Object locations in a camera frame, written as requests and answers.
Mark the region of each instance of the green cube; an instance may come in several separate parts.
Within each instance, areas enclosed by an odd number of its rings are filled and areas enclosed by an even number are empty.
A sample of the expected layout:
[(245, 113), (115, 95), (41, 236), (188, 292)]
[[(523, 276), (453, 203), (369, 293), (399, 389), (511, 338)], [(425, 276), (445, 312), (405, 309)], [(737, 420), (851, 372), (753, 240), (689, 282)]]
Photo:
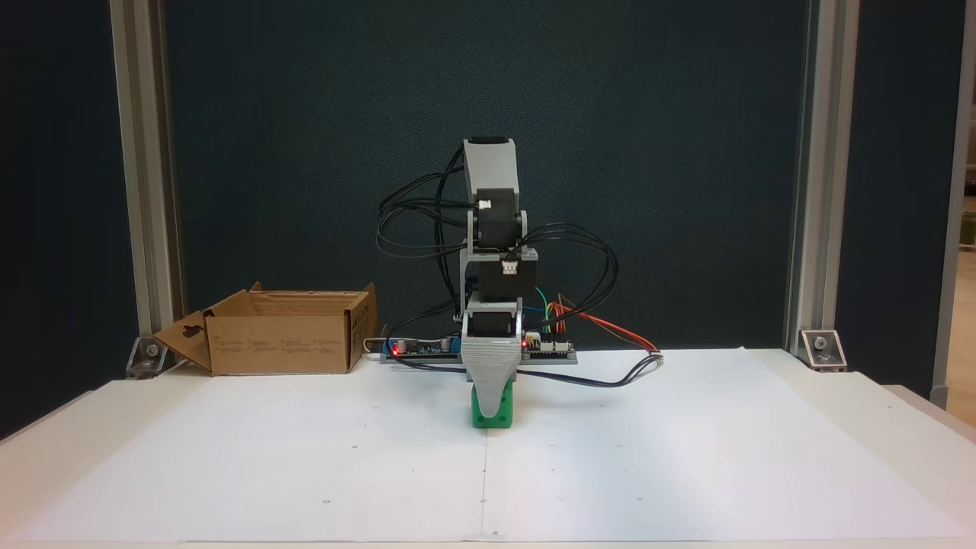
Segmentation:
[(498, 407), (495, 417), (485, 417), (481, 415), (481, 408), (478, 406), (478, 393), (471, 387), (471, 424), (478, 429), (507, 429), (511, 427), (511, 380), (505, 384), (502, 391), (502, 404)]

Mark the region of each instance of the red wire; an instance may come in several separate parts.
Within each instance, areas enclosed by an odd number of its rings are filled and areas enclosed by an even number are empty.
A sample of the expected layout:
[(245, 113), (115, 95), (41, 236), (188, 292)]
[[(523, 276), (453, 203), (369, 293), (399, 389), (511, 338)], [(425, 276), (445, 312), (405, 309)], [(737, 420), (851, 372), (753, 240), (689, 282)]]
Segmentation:
[[(567, 312), (572, 311), (572, 309), (570, 309), (570, 308), (568, 308), (568, 307), (566, 307), (564, 305), (558, 304), (558, 303), (553, 303), (553, 306), (556, 308), (556, 314), (558, 316), (562, 316), (564, 313), (567, 313)], [(640, 336), (640, 335), (637, 335), (637, 334), (631, 332), (630, 330), (628, 330), (626, 328), (622, 328), (622, 327), (618, 326), (617, 324), (614, 324), (613, 322), (608, 322), (607, 320), (604, 320), (603, 318), (594, 317), (593, 315), (588, 315), (586, 313), (578, 313), (578, 315), (580, 317), (586, 318), (586, 319), (588, 319), (588, 320), (590, 320), (590, 321), (592, 321), (594, 323), (597, 323), (597, 324), (600, 324), (602, 326), (606, 326), (606, 327), (615, 329), (615, 330), (617, 330), (620, 333), (623, 333), (623, 334), (628, 335), (633, 340), (634, 343), (636, 343), (638, 346), (643, 347), (644, 349), (646, 349), (648, 351), (657, 351), (658, 350), (657, 346), (655, 346), (653, 343), (651, 343), (650, 340), (648, 340), (647, 338), (645, 338), (643, 336)]]

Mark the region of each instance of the open cardboard box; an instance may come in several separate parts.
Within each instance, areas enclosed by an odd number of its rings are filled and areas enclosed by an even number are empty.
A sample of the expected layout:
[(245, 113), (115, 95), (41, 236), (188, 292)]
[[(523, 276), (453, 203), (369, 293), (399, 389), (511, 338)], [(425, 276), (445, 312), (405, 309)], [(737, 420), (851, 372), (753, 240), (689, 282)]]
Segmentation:
[(213, 375), (346, 373), (376, 334), (376, 288), (264, 291), (256, 282), (155, 334)]

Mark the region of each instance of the aluminum frame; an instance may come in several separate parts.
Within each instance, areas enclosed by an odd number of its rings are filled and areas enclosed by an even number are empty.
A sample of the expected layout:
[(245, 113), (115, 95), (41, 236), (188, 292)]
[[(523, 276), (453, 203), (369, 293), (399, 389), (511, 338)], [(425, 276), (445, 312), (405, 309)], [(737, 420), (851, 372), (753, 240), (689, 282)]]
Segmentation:
[(182, 318), (185, 281), (173, 182), (162, 0), (109, 0), (141, 336)]
[(929, 400), (945, 409), (949, 401), (946, 373), (949, 368), (949, 341), (953, 331), (953, 306), (956, 298), (956, 268), (959, 261), (959, 226), (969, 153), (969, 128), (972, 119), (973, 77), (976, 75), (976, 0), (966, 0), (962, 28), (962, 59), (959, 68), (959, 97), (956, 107), (956, 145), (953, 149), (953, 179), (946, 223), (946, 255), (942, 267), (942, 293), (939, 296), (939, 323), (935, 336), (935, 362)]
[(860, 7), (859, 0), (811, 3), (783, 333), (795, 357), (800, 330), (834, 328)]
[[(182, 317), (186, 309), (165, 14), (162, 0), (109, 0), (109, 7), (144, 336)], [(794, 356), (800, 352), (800, 329), (834, 327), (859, 11), (859, 0), (810, 2), (783, 339)]]

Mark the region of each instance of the white table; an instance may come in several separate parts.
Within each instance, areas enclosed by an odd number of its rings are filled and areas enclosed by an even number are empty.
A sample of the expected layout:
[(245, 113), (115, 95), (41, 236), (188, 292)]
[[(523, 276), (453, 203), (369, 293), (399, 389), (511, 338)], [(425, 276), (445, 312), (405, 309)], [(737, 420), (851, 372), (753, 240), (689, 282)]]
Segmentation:
[[(895, 474), (960, 524), (976, 531), (976, 444), (858, 373), (818, 374), (779, 350), (752, 354), (767, 364), (814, 409), (876, 454)], [(114, 381), (59, 410), (0, 445), (0, 538), (19, 528), (85, 477), (151, 422), (173, 409), (205, 382), (206, 373), (176, 368), (149, 381)], [(841, 463), (843, 456), (837, 457)], [(206, 547), (252, 547), (254, 543), (199, 543)], [(274, 544), (267, 547), (326, 546)], [(329, 547), (394, 546), (329, 543)], [(439, 544), (461, 546), (469, 543)], [(531, 544), (547, 547), (557, 544)], [(605, 543), (615, 547), (634, 543)], [(99, 543), (12, 543), (22, 548), (101, 547)], [(113, 547), (158, 547), (114, 544)], [(654, 543), (691, 547), (976, 547), (976, 538), (807, 541), (763, 543)]]

